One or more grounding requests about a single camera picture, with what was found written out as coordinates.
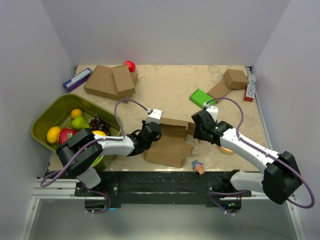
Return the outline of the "medium brown box on top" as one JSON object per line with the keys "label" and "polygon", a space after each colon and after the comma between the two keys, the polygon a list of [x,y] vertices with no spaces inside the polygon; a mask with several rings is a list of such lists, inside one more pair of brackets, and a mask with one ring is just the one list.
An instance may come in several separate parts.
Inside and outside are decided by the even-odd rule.
{"label": "medium brown box on top", "polygon": [[127,65],[112,68],[115,86],[120,96],[129,96],[136,93],[131,73]]}

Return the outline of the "red apple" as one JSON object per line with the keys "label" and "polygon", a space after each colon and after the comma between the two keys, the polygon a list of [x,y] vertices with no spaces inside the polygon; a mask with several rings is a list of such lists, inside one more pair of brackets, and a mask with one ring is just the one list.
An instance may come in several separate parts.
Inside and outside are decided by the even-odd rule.
{"label": "red apple", "polygon": [[130,60],[124,62],[124,65],[127,65],[128,69],[131,73],[134,73],[136,71],[136,65]]}

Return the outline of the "green pear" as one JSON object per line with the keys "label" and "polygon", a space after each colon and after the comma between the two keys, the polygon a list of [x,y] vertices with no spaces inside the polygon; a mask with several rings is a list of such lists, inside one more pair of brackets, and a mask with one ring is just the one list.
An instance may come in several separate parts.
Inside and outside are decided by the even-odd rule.
{"label": "green pear", "polygon": [[78,116],[71,122],[72,128],[76,131],[80,131],[82,129],[89,129],[91,126],[89,125],[88,121],[83,116]]}

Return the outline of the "small colourful toy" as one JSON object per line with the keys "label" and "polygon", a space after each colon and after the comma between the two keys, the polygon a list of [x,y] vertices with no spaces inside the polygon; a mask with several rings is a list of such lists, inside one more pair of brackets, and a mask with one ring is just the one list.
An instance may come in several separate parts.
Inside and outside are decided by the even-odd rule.
{"label": "small colourful toy", "polygon": [[201,162],[199,162],[198,160],[194,160],[191,164],[192,164],[193,170],[197,171],[200,175],[205,174],[205,170]]}

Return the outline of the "purple grapes bunch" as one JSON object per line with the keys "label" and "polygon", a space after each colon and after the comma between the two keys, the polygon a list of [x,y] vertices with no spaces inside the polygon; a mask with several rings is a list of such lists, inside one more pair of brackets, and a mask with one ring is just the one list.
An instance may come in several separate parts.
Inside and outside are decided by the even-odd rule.
{"label": "purple grapes bunch", "polygon": [[100,117],[94,117],[89,122],[90,129],[93,131],[100,131],[107,136],[111,136],[110,125]]}

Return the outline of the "small orange fruit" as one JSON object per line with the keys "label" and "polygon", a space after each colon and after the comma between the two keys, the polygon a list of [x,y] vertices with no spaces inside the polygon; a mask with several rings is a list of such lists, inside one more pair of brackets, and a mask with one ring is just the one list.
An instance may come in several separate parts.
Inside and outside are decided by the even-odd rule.
{"label": "small orange fruit", "polygon": [[81,109],[73,109],[71,111],[71,117],[72,119],[75,119],[77,117],[82,117],[83,116],[83,111]]}

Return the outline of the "green paper box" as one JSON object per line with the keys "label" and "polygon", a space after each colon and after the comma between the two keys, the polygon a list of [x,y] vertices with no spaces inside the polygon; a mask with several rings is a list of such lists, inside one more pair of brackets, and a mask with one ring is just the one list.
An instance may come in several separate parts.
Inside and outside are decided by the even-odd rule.
{"label": "green paper box", "polygon": [[204,108],[205,103],[212,99],[213,98],[209,94],[205,93],[199,88],[189,96],[189,100],[201,109]]}

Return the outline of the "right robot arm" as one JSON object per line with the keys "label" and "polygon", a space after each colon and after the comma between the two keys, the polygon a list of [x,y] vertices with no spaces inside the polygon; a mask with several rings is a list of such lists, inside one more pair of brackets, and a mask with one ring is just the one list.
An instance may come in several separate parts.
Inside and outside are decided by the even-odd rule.
{"label": "right robot arm", "polygon": [[278,153],[237,134],[232,125],[215,120],[217,114],[217,109],[203,109],[193,114],[193,137],[231,150],[259,170],[235,172],[223,183],[223,192],[230,197],[239,191],[260,192],[274,203],[283,204],[302,184],[294,174],[300,171],[295,157],[288,151]]}

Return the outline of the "flat small brown box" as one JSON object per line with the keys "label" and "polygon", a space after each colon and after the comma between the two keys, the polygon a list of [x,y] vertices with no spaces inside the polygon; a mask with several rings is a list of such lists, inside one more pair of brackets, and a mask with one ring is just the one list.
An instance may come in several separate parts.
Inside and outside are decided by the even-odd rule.
{"label": "flat small brown box", "polygon": [[207,94],[219,102],[221,100],[220,98],[225,97],[230,91],[231,90],[223,81],[219,81],[207,92]]}

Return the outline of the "olive green plastic bin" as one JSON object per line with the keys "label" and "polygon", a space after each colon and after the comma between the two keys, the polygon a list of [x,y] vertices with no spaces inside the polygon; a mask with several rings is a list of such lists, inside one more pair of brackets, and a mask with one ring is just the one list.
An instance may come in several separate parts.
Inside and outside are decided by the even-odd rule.
{"label": "olive green plastic bin", "polygon": [[65,94],[58,97],[34,122],[31,128],[32,137],[40,144],[56,152],[58,144],[50,144],[47,141],[47,132],[50,128],[59,126],[60,128],[71,128],[72,117],[71,111],[80,109],[83,117],[89,121],[99,117],[110,125],[112,137],[121,137],[122,130],[116,121],[114,114],[99,105],[89,101],[77,94]]}

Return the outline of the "red dragon fruit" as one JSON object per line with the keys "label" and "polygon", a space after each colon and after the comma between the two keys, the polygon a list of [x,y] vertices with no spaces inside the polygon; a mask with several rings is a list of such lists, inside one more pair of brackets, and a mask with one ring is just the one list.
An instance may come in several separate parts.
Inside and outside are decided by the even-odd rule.
{"label": "red dragon fruit", "polygon": [[57,144],[62,145],[64,142],[72,138],[77,131],[74,128],[65,127],[63,128],[57,137]]}

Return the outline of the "purple toothpaste box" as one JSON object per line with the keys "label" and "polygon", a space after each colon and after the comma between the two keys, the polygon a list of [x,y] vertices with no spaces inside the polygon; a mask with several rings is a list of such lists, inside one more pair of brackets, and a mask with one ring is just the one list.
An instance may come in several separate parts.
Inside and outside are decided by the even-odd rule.
{"label": "purple toothpaste box", "polygon": [[69,80],[65,81],[62,85],[70,93],[76,88],[78,88],[80,85],[85,83],[91,76],[92,72],[93,71],[90,68],[86,68],[85,70],[81,71]]}

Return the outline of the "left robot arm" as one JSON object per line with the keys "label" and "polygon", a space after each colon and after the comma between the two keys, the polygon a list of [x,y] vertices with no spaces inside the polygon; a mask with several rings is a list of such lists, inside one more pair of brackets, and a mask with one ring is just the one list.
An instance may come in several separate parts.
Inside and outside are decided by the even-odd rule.
{"label": "left robot arm", "polygon": [[66,167],[65,172],[69,177],[80,180],[92,196],[99,196],[104,190],[104,184],[92,167],[93,162],[101,156],[140,155],[161,138],[161,130],[156,122],[144,122],[141,130],[125,137],[108,137],[94,134],[85,128],[59,145],[56,154]]}

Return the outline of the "yellow mango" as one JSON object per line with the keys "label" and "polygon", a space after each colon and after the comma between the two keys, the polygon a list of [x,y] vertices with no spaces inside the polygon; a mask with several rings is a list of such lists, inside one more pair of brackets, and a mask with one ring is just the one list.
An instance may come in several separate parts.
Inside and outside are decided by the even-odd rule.
{"label": "yellow mango", "polygon": [[103,137],[107,137],[108,136],[104,131],[101,131],[101,130],[94,130],[92,133],[94,135],[99,135],[99,136],[103,136]]}

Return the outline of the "orange round disc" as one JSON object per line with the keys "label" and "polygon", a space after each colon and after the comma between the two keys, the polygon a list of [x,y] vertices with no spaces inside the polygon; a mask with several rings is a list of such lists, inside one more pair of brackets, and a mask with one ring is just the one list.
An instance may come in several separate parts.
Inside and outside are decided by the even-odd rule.
{"label": "orange round disc", "polygon": [[223,147],[223,146],[219,146],[218,148],[219,148],[220,151],[222,151],[222,152],[225,153],[225,154],[228,154],[228,155],[234,154],[234,152],[233,152],[232,150],[230,150],[230,149],[228,149],[228,148],[225,148],[225,147]]}

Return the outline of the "brown cardboard box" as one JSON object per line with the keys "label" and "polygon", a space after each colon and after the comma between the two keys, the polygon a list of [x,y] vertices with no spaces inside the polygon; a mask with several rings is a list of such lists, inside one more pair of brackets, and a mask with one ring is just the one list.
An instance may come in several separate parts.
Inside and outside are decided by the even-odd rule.
{"label": "brown cardboard box", "polygon": [[161,138],[143,153],[144,160],[169,167],[182,168],[192,155],[193,146],[187,135],[193,136],[195,124],[189,121],[161,118]]}

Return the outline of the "large flat brown box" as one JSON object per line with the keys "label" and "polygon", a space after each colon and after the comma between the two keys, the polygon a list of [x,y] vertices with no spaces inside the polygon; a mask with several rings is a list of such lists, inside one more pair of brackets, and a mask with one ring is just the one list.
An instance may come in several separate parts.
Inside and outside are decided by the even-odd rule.
{"label": "large flat brown box", "polygon": [[[130,72],[130,75],[136,90],[136,85],[138,83],[138,75],[135,72]],[[112,67],[107,67],[103,65],[96,66],[96,68],[90,75],[88,81],[86,82],[84,90],[88,94],[115,101],[128,99],[131,97],[131,95],[133,95],[119,95],[116,88]]]}

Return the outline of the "small brown cube box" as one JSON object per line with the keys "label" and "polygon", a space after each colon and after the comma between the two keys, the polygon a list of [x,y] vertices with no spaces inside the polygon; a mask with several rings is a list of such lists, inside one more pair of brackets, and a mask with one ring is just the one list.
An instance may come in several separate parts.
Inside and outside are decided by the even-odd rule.
{"label": "small brown cube box", "polygon": [[242,90],[247,87],[249,80],[242,70],[228,68],[223,74],[223,80],[228,89]]}

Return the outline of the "red white toothpaste box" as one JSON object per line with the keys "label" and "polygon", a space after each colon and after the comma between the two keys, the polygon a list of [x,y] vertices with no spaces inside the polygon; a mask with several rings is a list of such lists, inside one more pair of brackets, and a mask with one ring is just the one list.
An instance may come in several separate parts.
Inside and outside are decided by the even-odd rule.
{"label": "red white toothpaste box", "polygon": [[256,92],[256,76],[253,73],[248,74],[248,85],[245,88],[243,100],[252,102]]}

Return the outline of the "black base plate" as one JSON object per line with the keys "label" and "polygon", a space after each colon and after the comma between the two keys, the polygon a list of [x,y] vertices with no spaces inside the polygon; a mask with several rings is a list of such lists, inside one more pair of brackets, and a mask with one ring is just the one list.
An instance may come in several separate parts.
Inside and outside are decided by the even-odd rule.
{"label": "black base plate", "polygon": [[240,193],[230,183],[235,171],[103,171],[101,182],[92,192],[80,183],[75,196],[97,198],[97,192],[108,195],[112,208],[123,204],[205,205],[214,207],[212,200],[224,197],[250,197],[251,192]]}

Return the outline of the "yellow lemon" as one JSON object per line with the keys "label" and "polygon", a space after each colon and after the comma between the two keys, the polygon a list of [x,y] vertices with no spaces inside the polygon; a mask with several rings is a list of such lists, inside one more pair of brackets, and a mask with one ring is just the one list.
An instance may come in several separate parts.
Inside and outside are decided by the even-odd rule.
{"label": "yellow lemon", "polygon": [[60,132],[61,128],[59,126],[51,127],[46,134],[46,140],[50,144],[56,144],[58,142],[58,136]]}

